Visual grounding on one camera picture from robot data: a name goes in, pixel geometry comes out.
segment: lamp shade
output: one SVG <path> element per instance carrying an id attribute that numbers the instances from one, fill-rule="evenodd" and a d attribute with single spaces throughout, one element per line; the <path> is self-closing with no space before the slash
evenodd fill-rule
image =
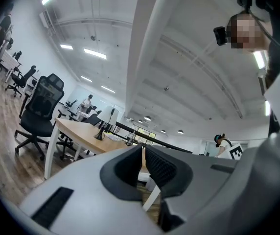
<path id="1" fill-rule="evenodd" d="M 113 108 L 112 106 L 106 106 L 106 108 L 99 115 L 97 115 L 97 117 L 100 120 L 110 125 L 116 125 L 117 116 L 118 116 L 118 110 Z"/>

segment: textured black rubber grip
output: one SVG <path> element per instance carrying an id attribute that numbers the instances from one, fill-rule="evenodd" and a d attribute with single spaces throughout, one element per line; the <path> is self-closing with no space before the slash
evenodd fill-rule
<path id="1" fill-rule="evenodd" d="M 103 186 L 122 200 L 142 201 L 137 190 L 138 175 L 142 167 L 142 146 L 137 145 L 109 160 L 100 171 Z"/>
<path id="2" fill-rule="evenodd" d="M 181 195 L 189 186 L 192 169 L 185 162 L 151 145 L 145 148 L 145 160 L 152 179 L 161 190 L 162 198 Z"/>
<path id="3" fill-rule="evenodd" d="M 39 225 L 49 228 L 58 213 L 62 210 L 63 206 L 66 204 L 73 190 L 60 187 L 52 196 L 32 215 L 32 219 Z"/>

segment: white ceiling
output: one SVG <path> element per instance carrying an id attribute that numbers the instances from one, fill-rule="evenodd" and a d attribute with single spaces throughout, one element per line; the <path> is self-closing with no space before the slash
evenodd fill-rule
<path id="1" fill-rule="evenodd" d="M 93 0 L 94 17 L 91 0 L 52 0 L 46 6 L 55 44 L 74 48 L 60 49 L 69 68 L 77 77 L 91 79 L 96 88 L 105 85 L 116 91 L 123 100 L 126 90 L 133 89 L 133 84 L 127 87 L 127 71 L 137 2 Z M 213 33 L 240 10 L 236 0 L 180 0 L 152 49 L 139 89 L 126 101 L 128 117 L 149 115 L 151 129 L 169 134 L 203 121 L 264 118 L 254 56 L 230 45 L 218 47 Z M 85 54 L 83 48 L 106 54 L 107 60 Z"/>

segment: lamp base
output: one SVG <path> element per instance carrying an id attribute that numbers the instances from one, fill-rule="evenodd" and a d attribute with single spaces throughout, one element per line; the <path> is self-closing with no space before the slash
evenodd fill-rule
<path id="1" fill-rule="evenodd" d="M 103 137 L 102 137 L 103 131 L 104 131 L 104 127 L 102 126 L 100 131 L 98 132 L 98 134 L 96 134 L 94 136 L 94 138 L 97 139 L 97 140 L 103 140 Z"/>

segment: desk lamp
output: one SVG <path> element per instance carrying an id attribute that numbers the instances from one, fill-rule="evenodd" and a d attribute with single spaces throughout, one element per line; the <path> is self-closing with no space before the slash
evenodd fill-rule
<path id="1" fill-rule="evenodd" d="M 104 131 L 104 125 L 116 125 L 118 116 L 118 110 L 113 108 L 112 106 L 107 106 L 105 110 L 103 110 L 97 117 L 102 120 L 104 123 L 102 123 L 101 129 L 98 134 L 96 134 L 94 137 L 98 140 L 103 140 L 102 137 L 103 131 Z"/>

